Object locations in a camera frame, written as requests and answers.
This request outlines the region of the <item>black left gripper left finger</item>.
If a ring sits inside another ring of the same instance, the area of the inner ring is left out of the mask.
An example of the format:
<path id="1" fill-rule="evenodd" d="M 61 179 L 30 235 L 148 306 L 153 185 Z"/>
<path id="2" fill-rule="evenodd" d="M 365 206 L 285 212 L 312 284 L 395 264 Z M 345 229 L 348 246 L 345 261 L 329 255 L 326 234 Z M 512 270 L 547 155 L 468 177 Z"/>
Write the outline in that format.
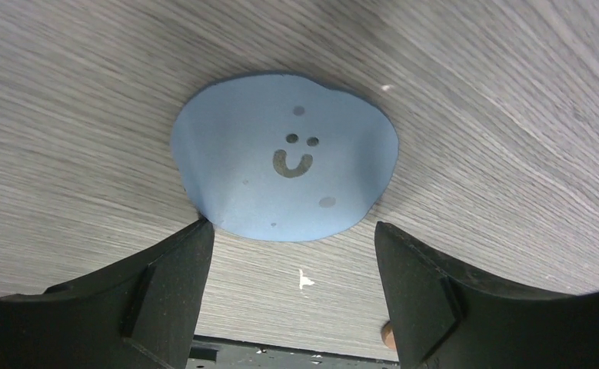
<path id="1" fill-rule="evenodd" d="M 0 297 L 0 368 L 183 368 L 208 279 L 213 225 L 42 294 Z"/>

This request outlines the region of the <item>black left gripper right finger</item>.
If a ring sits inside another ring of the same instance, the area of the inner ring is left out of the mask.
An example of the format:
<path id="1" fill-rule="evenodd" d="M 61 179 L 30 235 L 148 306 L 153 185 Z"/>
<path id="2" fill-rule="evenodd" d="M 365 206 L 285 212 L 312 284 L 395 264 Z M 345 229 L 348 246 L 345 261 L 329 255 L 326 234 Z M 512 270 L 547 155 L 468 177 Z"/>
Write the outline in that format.
<path id="1" fill-rule="evenodd" d="M 599 368 L 599 292 L 510 281 L 387 222 L 374 246 L 403 368 Z"/>

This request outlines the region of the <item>blue smiley foam coaster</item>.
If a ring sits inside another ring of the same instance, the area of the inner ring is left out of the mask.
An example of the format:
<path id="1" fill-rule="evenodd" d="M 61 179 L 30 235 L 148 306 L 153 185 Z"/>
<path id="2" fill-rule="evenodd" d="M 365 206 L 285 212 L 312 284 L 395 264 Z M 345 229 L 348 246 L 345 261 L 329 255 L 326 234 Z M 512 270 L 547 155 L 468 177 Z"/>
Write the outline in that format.
<path id="1" fill-rule="evenodd" d="M 201 89 L 171 130 L 191 203 L 262 241 L 313 241 L 362 221 L 391 182 L 398 134 L 368 100 L 310 78 L 246 75 Z"/>

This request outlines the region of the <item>plain orange round coaster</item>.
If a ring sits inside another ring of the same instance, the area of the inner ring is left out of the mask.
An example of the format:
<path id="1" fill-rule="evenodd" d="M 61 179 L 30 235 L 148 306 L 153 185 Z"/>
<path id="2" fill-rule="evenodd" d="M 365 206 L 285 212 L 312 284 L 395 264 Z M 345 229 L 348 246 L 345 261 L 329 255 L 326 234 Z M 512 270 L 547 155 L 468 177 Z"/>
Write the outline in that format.
<path id="1" fill-rule="evenodd" d="M 397 346 L 394 339 L 393 325 L 388 321 L 381 329 L 381 340 L 390 350 L 396 351 Z"/>

